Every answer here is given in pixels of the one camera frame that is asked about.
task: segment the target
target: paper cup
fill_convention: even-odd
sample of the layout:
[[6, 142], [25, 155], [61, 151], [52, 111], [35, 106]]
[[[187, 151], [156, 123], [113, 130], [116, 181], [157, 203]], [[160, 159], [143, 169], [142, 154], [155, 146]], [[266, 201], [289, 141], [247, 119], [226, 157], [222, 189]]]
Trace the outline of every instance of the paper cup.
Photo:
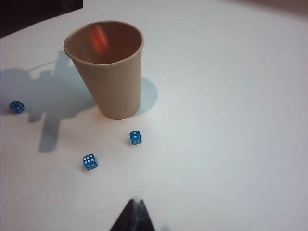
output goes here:
[[[91, 26], [101, 26], [109, 49], [96, 52], [89, 36]], [[96, 22], [77, 29], [64, 42], [64, 51], [80, 73], [100, 111], [110, 119], [125, 119], [140, 106], [143, 35], [132, 25]]]

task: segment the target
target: blue die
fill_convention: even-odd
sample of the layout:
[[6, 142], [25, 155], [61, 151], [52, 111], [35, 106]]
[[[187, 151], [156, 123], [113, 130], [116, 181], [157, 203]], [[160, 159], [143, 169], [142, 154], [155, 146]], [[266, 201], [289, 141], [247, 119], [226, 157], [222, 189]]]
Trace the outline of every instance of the blue die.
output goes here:
[[82, 159], [83, 165], [87, 170], [91, 170], [97, 167], [97, 161], [93, 154], [89, 154]]
[[25, 109], [24, 104], [18, 100], [15, 100], [10, 103], [10, 110], [14, 113], [22, 113], [24, 109]]
[[132, 131], [129, 134], [130, 142], [132, 145], [140, 144], [141, 143], [141, 135], [139, 131]]

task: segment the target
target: black object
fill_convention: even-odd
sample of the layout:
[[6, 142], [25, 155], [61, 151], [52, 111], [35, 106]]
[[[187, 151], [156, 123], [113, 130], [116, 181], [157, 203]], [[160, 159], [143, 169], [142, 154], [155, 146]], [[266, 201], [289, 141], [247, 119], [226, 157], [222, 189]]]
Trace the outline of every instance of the black object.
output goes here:
[[7, 0], [0, 5], [0, 38], [83, 7], [83, 0]]
[[110, 231], [155, 231], [143, 200], [130, 199]]

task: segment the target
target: white surface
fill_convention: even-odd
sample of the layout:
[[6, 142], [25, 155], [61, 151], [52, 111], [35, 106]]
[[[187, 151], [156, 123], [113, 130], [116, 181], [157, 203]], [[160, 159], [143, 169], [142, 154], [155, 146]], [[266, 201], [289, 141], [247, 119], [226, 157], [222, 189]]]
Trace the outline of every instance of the white surface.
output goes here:
[[[24, 72], [56, 60], [74, 29], [107, 19], [144, 33], [142, 76], [158, 92], [150, 110], [122, 121], [78, 98], [87, 92], [74, 67], [77, 95], [55, 63]], [[308, 230], [307, 38], [307, 17], [222, 0], [86, 0], [4, 37], [2, 230], [107, 231], [136, 195], [156, 231]], [[64, 83], [42, 78], [47, 70]], [[14, 99], [27, 111], [3, 112]], [[31, 122], [36, 105], [44, 113]], [[46, 114], [61, 119], [49, 152]], [[135, 129], [143, 143], [132, 147]], [[90, 153], [100, 165], [85, 172]]]

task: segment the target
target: dark object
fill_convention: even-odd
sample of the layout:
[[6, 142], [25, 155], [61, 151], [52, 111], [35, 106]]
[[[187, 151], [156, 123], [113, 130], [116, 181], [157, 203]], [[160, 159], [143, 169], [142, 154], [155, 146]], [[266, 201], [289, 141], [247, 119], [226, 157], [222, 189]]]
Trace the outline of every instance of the dark object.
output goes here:
[[143, 200], [130, 199], [110, 231], [155, 231]]
[[24, 109], [25, 109], [24, 104], [18, 100], [15, 100], [10, 103], [10, 110], [13, 113], [17, 113], [17, 114], [22, 113]]
[[132, 131], [129, 134], [130, 142], [132, 145], [140, 144], [141, 143], [141, 134], [139, 131]]
[[83, 7], [83, 0], [9, 0], [0, 7], [0, 38]]

